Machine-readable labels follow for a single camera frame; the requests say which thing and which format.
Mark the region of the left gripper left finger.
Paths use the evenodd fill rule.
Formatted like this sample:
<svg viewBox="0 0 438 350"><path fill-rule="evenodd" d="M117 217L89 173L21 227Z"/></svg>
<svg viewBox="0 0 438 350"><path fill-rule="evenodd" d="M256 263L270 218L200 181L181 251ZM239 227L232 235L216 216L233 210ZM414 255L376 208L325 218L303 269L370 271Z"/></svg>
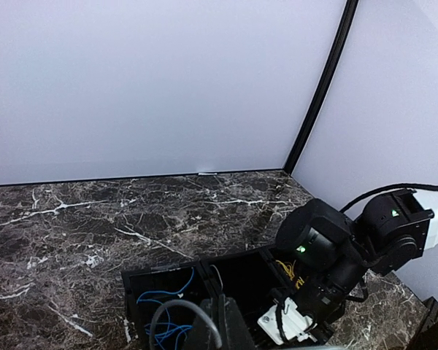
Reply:
<svg viewBox="0 0 438 350"><path fill-rule="evenodd" d="M199 307L204 316L193 323L193 349L222 349L222 297L204 299Z"/></svg>

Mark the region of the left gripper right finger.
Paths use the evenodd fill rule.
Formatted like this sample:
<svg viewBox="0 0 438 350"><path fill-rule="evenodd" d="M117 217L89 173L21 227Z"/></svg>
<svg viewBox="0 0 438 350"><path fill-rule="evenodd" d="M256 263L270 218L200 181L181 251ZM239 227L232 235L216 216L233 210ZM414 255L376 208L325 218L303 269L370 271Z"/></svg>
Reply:
<svg viewBox="0 0 438 350"><path fill-rule="evenodd" d="M222 349L255 349L244 318L235 299L222 296Z"/></svg>

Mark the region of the black three-compartment bin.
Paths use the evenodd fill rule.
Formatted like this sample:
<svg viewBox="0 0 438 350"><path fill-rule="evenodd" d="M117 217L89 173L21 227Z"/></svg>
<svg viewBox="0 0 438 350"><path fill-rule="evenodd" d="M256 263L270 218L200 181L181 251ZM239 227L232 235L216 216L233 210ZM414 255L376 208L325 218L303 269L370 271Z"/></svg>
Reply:
<svg viewBox="0 0 438 350"><path fill-rule="evenodd" d="M142 349L149 347L149 327L156 309L168 300L215 303L221 295L235 301L257 349L275 342L258 318L274 302L274 293L295 292L310 274L296 259L271 246L194 262L174 263L121 273L126 316L134 323Z"/></svg>

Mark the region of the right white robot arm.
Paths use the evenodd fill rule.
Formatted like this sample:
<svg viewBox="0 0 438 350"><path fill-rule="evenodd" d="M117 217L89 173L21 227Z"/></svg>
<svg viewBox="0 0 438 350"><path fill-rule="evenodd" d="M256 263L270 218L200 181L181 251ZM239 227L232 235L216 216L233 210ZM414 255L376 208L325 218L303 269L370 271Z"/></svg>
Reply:
<svg viewBox="0 0 438 350"><path fill-rule="evenodd" d="M294 209L275 246L312 270L293 301L313 323L327 320L367 271L384 276L438 244L438 185L398 183L341 209L313 198Z"/></svg>

